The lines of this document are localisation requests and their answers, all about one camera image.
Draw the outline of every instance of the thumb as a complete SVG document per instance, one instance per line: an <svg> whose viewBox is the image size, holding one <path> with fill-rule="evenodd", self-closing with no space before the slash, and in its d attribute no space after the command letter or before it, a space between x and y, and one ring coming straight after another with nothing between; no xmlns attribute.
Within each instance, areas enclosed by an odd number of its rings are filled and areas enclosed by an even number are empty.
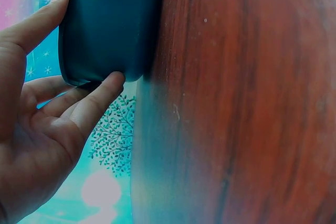
<svg viewBox="0 0 336 224"><path fill-rule="evenodd" d="M68 2L52 0L26 20L0 31L0 138L14 130L26 56L61 23Z"/></svg>
<svg viewBox="0 0 336 224"><path fill-rule="evenodd" d="M69 0L51 0L29 18L0 32L0 44L15 44L29 54L62 22L68 3Z"/></svg>

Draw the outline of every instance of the wood grain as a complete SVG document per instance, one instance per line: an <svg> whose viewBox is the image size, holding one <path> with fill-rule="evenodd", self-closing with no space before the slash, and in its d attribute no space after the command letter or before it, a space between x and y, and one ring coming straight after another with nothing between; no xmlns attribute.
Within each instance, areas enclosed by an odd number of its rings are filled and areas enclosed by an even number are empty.
<svg viewBox="0 0 336 224"><path fill-rule="evenodd" d="M336 0L164 0L135 224L336 223Z"/></svg>

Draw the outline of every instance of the tree illustration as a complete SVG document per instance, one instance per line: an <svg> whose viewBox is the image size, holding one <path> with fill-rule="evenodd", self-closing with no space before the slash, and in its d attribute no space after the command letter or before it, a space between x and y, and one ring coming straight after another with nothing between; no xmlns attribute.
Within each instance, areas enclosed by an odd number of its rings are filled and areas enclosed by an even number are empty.
<svg viewBox="0 0 336 224"><path fill-rule="evenodd" d="M101 118L91 135L89 157L98 158L116 176L130 175L135 97L120 95Z"/></svg>

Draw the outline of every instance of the hand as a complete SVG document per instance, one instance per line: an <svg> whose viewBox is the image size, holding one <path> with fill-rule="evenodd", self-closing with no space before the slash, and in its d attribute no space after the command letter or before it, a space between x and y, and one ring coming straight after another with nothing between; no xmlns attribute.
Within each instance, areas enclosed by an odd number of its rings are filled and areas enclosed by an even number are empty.
<svg viewBox="0 0 336 224"><path fill-rule="evenodd" d="M0 32L0 223L17 223L54 195L123 89L121 73L91 93L60 76L24 83L27 54L59 25L68 1L52 0Z"/></svg>

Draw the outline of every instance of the teal container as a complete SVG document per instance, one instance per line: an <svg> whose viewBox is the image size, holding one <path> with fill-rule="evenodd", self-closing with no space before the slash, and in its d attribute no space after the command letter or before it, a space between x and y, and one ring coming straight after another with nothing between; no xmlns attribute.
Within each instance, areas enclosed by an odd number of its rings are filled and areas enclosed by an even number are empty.
<svg viewBox="0 0 336 224"><path fill-rule="evenodd" d="M162 0L70 0L59 27L60 70L69 84L111 72L138 80L153 59Z"/></svg>

